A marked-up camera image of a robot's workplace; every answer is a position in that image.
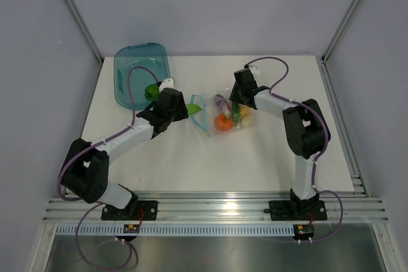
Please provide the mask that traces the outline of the green toy bell pepper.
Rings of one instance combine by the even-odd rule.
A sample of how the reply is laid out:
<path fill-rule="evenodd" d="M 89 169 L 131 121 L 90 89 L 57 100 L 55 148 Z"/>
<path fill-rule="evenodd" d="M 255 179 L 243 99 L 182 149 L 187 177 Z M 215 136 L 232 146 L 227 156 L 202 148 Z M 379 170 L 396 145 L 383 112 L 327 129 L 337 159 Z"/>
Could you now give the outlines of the green toy bell pepper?
<path fill-rule="evenodd" d="M 159 85 L 156 83 L 148 85 L 144 91 L 145 98 L 148 101 L 156 100 L 159 97 L 159 93 Z"/>

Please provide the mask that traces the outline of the clear zip top bag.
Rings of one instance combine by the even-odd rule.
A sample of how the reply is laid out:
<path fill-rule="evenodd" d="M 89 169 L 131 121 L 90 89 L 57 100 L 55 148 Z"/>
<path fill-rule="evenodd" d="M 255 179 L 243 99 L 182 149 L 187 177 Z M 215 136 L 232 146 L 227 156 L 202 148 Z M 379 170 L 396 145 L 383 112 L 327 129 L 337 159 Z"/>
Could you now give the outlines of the clear zip top bag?
<path fill-rule="evenodd" d="M 192 94 L 186 104 L 189 118 L 206 136 L 230 134 L 257 126 L 254 111 L 246 105 L 230 99 L 232 88 L 215 94 Z"/>

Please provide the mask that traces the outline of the light green toy vegetable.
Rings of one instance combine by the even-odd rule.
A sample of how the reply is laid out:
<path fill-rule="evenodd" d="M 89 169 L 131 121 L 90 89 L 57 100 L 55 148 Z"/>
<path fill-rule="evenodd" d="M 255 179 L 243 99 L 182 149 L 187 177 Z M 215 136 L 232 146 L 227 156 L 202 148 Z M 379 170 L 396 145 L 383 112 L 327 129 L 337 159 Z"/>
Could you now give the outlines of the light green toy vegetable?
<path fill-rule="evenodd" d="M 187 109 L 187 114 L 189 116 L 195 115 L 201 111 L 203 111 L 203 108 L 195 103 L 188 103 L 186 104 L 186 109 Z"/>

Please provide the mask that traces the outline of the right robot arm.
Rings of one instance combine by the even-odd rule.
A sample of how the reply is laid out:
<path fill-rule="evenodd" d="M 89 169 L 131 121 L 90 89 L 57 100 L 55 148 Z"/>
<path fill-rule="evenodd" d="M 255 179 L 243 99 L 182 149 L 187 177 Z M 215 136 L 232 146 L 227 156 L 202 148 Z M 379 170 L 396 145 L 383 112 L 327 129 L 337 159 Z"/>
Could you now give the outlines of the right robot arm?
<path fill-rule="evenodd" d="M 232 102 L 282 119 L 288 146 L 295 155 L 295 181 L 289 199 L 270 201 L 265 212 L 273 221 L 327 220 L 326 207 L 316 187 L 316 174 L 317 160 L 328 146 L 330 131 L 319 104 L 314 99 L 290 100 L 266 86 L 258 86 L 249 68 L 234 72 L 234 77 Z"/>

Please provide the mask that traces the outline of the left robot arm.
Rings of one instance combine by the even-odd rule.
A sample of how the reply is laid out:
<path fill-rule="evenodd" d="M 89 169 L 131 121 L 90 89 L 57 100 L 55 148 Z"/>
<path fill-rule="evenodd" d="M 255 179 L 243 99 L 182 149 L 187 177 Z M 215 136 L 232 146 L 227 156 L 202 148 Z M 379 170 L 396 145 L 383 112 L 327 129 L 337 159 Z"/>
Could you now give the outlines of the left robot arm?
<path fill-rule="evenodd" d="M 133 113 L 123 130 L 97 142 L 72 142 L 57 186 L 66 187 L 86 203 L 104 204 L 109 220 L 129 220 L 138 214 L 138 196 L 109 180 L 109 169 L 132 148 L 150 141 L 173 122 L 188 118 L 183 93 L 166 87 L 146 109 Z"/>

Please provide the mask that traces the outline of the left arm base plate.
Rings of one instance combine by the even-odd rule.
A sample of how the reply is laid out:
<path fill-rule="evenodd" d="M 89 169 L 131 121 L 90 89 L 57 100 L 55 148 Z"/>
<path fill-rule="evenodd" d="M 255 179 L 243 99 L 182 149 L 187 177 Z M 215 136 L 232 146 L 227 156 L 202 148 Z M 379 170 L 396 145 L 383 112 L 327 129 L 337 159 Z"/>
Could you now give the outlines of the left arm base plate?
<path fill-rule="evenodd" d="M 104 221 L 155 221 L 157 218 L 157 201 L 137 200 L 124 209 L 106 205 L 101 213 Z"/>

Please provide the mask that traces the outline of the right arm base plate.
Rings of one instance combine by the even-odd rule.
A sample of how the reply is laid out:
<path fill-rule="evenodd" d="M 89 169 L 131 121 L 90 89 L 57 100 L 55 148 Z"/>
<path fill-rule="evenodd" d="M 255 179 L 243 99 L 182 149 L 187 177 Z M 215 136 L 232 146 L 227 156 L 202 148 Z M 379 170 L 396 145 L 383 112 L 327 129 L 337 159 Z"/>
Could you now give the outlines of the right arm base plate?
<path fill-rule="evenodd" d="M 270 201 L 268 208 L 263 210 L 269 214 L 272 221 L 326 221 L 328 220 L 326 207 L 322 200 L 309 208 L 301 210 L 293 208 L 289 200 Z"/>

